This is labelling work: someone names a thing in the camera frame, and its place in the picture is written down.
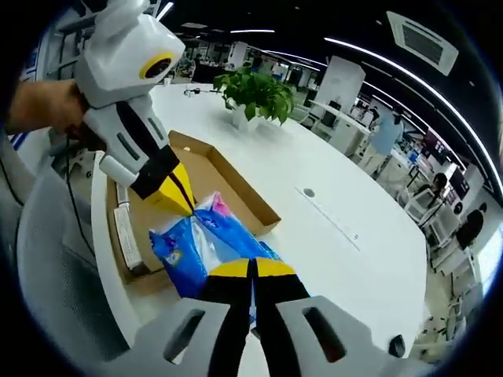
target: blue shirt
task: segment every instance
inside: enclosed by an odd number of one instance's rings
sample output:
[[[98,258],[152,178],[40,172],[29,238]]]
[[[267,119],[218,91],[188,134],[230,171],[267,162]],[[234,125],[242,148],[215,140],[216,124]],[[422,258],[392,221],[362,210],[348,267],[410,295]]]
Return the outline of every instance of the blue shirt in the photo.
[[[395,124],[395,117],[388,115],[384,117],[379,130],[370,136],[370,145],[381,155],[389,155],[395,142],[402,139],[403,122]]]

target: cable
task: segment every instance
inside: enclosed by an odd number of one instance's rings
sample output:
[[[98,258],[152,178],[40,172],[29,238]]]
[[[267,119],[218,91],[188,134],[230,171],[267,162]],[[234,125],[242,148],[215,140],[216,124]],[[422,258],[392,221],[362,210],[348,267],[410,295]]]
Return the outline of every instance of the cable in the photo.
[[[0,158],[0,166],[2,166],[3,174],[6,176],[7,185],[9,186],[10,193],[12,194],[14,200],[16,200],[16,203],[19,204],[20,206],[24,206],[24,203],[19,199],[19,196],[16,195],[14,188],[10,184],[9,175],[7,174],[6,167],[4,166],[1,158]]]
[[[79,226],[79,231],[80,231],[80,236],[84,240],[84,243],[86,244],[87,248],[91,252],[91,254],[96,258],[96,255],[94,254],[93,248],[90,246],[89,242],[87,241],[86,235],[84,234],[84,231],[82,229],[82,223],[80,222],[80,216],[79,212],[77,211],[77,203],[75,202],[75,197],[73,196],[73,189],[72,189],[72,184],[70,183],[70,137],[67,135],[66,136],[66,185],[68,186],[68,192],[70,193],[70,199],[72,200],[72,206],[73,206],[73,211],[75,213],[75,218],[77,219],[77,225]]]

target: ceiling air vent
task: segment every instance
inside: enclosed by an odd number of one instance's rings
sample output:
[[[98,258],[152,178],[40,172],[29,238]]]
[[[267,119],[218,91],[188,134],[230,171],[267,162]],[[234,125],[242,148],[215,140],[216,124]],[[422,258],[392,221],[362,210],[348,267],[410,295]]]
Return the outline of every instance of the ceiling air vent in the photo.
[[[456,62],[457,49],[435,32],[397,13],[386,12],[395,43],[429,63],[445,76]]]

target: white flower pot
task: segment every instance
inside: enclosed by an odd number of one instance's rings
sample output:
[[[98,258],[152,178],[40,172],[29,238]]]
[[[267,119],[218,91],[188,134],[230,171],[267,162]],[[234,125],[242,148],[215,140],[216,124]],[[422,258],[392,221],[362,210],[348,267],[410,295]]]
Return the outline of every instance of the white flower pot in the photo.
[[[259,117],[256,115],[250,121],[246,119],[244,109],[246,106],[240,104],[235,106],[233,110],[233,126],[240,131],[251,132],[254,131],[260,123]]]

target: white round table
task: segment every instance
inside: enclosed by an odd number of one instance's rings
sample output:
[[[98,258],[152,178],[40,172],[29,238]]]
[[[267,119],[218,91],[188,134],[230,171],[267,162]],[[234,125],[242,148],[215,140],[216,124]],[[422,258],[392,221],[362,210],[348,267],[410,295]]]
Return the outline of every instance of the white round table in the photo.
[[[374,344],[383,350],[401,334],[408,355],[422,321],[427,271],[424,235],[413,221],[367,174],[298,123],[264,123],[242,133],[231,126],[231,112],[221,95],[187,97],[186,88],[157,86],[151,92],[166,131],[214,145],[281,216],[277,227],[261,239],[296,270],[310,294],[325,296],[366,324]],[[108,228],[103,226],[104,181],[96,163],[94,247],[111,310],[131,344],[143,324],[138,319],[143,308],[137,306],[144,304],[121,290],[113,266]],[[312,189],[314,199],[306,197],[304,189]],[[145,305],[161,310],[167,301],[156,300],[149,298]]]

